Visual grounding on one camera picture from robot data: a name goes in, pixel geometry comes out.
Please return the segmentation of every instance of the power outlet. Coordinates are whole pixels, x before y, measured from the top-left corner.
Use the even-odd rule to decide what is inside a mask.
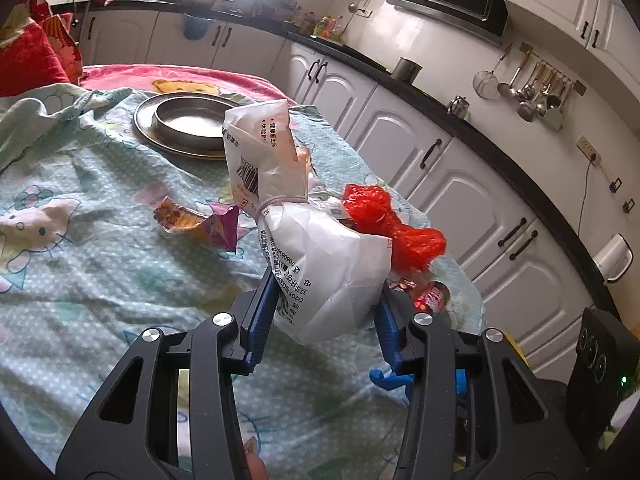
[[[587,140],[585,136],[580,136],[578,142],[575,144],[578,146],[578,149],[584,153],[584,156],[591,160],[593,155],[596,156],[596,160],[593,161],[594,166],[600,165],[600,154],[595,150],[595,148],[591,145],[591,143]]]

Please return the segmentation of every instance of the silver screw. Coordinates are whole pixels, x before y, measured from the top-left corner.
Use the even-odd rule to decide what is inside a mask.
[[[427,314],[426,312],[418,312],[418,314],[414,316],[414,321],[418,325],[427,326],[433,323],[433,317],[431,317],[431,315]]]
[[[500,332],[497,328],[490,328],[484,334],[489,341],[494,343],[499,343],[502,341],[502,332]]]
[[[234,317],[228,312],[220,312],[213,317],[213,324],[218,326],[227,326],[234,320]]]
[[[157,328],[150,328],[142,333],[142,339],[148,343],[155,341],[160,337],[160,331]]]

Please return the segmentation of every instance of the black countertop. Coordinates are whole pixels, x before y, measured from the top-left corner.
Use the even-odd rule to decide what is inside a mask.
[[[491,166],[527,203],[529,208],[540,219],[544,226],[551,232],[556,242],[565,252],[576,271],[580,275],[584,285],[591,295],[595,306],[601,310],[607,310],[618,319],[620,314],[604,284],[602,275],[594,263],[589,251],[584,247],[580,238],[569,225],[558,208],[549,200],[531,177],[525,173],[506,153],[492,143],[479,130],[466,121],[447,114],[446,107],[433,97],[418,90],[414,86],[395,81],[389,77],[389,72],[382,72],[368,64],[357,60],[342,51],[329,46],[324,42],[301,36],[291,31],[285,23],[265,20],[263,18],[251,18],[239,16],[216,10],[206,10],[197,7],[184,6],[182,4],[159,0],[115,0],[107,7],[91,6],[91,10],[110,9],[136,9],[158,10],[160,12],[180,12],[209,20],[223,20],[225,22],[238,23],[253,28],[259,28],[277,34],[291,41],[303,44],[316,52],[325,54],[358,72],[371,78],[380,86],[395,94],[420,113],[430,118],[440,128],[453,137],[457,137],[472,149],[482,160]],[[69,12],[70,4],[57,6],[56,12]]]

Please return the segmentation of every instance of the elastic band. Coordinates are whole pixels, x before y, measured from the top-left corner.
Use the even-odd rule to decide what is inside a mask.
[[[307,199],[306,196],[289,196],[289,195],[278,195],[272,196],[267,200],[263,200],[262,203],[258,206],[258,209],[255,213],[255,221],[258,221],[262,212],[267,209],[270,205],[279,202],[279,205],[282,205],[282,202],[293,202],[294,204],[306,204]]]

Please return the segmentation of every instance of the hello kitty print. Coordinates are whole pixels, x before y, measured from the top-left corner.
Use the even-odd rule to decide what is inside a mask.
[[[69,218],[79,204],[73,198],[55,198],[49,189],[29,186],[13,206],[0,209],[0,294],[13,286],[22,290],[32,254],[51,253],[67,240]]]

